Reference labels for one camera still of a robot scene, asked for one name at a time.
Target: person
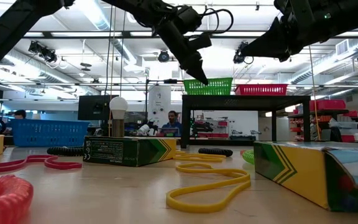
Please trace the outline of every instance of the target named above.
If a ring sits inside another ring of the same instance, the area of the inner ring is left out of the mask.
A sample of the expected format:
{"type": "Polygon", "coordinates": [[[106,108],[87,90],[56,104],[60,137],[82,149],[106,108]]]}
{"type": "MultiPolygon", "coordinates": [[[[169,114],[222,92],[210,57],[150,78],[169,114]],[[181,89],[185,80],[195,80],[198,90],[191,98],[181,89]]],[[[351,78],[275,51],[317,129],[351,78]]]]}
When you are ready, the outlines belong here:
{"type": "Polygon", "coordinates": [[[14,113],[15,119],[25,119],[25,110],[18,110],[14,113]]]}
{"type": "Polygon", "coordinates": [[[169,122],[167,124],[164,124],[162,126],[162,128],[178,128],[179,133],[177,134],[177,136],[180,136],[181,135],[181,123],[179,123],[177,121],[178,113],[176,113],[176,111],[169,111],[168,119],[169,119],[169,122]]]}

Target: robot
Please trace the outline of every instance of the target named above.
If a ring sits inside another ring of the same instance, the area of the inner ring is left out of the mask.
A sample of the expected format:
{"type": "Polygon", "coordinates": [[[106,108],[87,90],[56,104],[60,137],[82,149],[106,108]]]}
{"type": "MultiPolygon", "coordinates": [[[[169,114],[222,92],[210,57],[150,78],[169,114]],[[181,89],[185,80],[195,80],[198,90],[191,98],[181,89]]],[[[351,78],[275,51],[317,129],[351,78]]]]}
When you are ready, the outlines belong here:
{"type": "MultiPolygon", "coordinates": [[[[211,46],[209,36],[222,31],[206,31],[192,37],[185,37],[184,34],[199,28],[203,16],[224,10],[198,14],[190,6],[171,6],[162,0],[103,1],[131,13],[140,25],[152,28],[153,35],[161,37],[181,68],[208,84],[197,50],[211,46]]],[[[39,19],[62,7],[69,8],[74,2],[17,0],[0,17],[0,61],[39,19]]],[[[286,61],[307,45],[324,42],[358,28],[358,0],[274,0],[274,5],[283,16],[276,17],[270,29],[241,48],[238,55],[274,57],[286,61]]]]}

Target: red coiled tube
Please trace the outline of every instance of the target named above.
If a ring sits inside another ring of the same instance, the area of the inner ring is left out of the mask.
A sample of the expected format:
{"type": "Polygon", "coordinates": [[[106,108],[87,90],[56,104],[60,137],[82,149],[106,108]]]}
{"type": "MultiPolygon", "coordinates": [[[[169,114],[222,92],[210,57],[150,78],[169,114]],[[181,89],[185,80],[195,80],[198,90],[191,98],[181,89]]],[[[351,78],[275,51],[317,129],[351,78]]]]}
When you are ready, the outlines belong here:
{"type": "Polygon", "coordinates": [[[0,176],[0,224],[15,224],[28,211],[33,186],[14,175],[0,176]]]}

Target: yellow rubber band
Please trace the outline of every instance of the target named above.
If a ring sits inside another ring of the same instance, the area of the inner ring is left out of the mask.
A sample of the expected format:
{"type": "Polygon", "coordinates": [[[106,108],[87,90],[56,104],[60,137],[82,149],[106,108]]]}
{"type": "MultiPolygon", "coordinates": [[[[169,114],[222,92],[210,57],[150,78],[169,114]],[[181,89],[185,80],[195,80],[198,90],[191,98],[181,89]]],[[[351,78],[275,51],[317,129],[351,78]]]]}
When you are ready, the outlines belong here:
{"type": "Polygon", "coordinates": [[[176,151],[176,155],[173,159],[181,160],[181,161],[194,161],[194,162],[222,162],[226,156],[222,155],[210,155],[210,154],[186,154],[182,151],[176,151]]]}
{"type": "Polygon", "coordinates": [[[182,164],[177,166],[176,168],[178,171],[187,172],[187,173],[198,173],[198,174],[222,174],[228,177],[234,177],[231,180],[224,180],[220,182],[216,182],[213,184],[203,184],[197,185],[192,187],[182,187],[179,189],[171,190],[167,193],[167,205],[171,208],[174,208],[179,211],[183,212],[192,212],[192,213],[211,213],[211,212],[218,212],[226,207],[226,205],[236,196],[240,191],[250,187],[250,176],[244,170],[239,169],[213,169],[209,164],[199,164],[199,163],[192,163],[192,164],[182,164]],[[188,167],[204,167],[208,169],[189,169],[188,167]],[[218,203],[213,204],[190,204],[185,202],[180,202],[174,197],[199,192],[202,190],[211,190],[216,189],[218,187],[224,187],[232,184],[239,184],[238,186],[234,187],[229,194],[226,196],[225,199],[218,203]]]}

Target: table surface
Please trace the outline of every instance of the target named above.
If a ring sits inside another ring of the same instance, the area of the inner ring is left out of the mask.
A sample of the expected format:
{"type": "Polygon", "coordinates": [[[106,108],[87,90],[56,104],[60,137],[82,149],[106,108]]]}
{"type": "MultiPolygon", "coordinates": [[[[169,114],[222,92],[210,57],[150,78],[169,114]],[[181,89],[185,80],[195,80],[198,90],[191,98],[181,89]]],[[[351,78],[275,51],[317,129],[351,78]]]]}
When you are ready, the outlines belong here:
{"type": "MultiPolygon", "coordinates": [[[[252,185],[239,193],[223,211],[210,214],[184,213],[165,204],[172,189],[226,179],[220,175],[186,174],[175,170],[185,161],[163,161],[143,167],[84,163],[82,169],[53,170],[42,163],[13,172],[34,185],[29,214],[21,224],[36,223],[358,223],[358,213],[328,212],[309,200],[255,174],[254,166],[239,154],[246,147],[222,147],[234,154],[215,168],[245,169],[252,185]]],[[[0,162],[45,154],[45,148],[8,148],[0,162]]],[[[81,161],[63,157],[61,161],[81,161]]],[[[232,187],[182,195],[189,203],[222,199],[232,187]]]]}

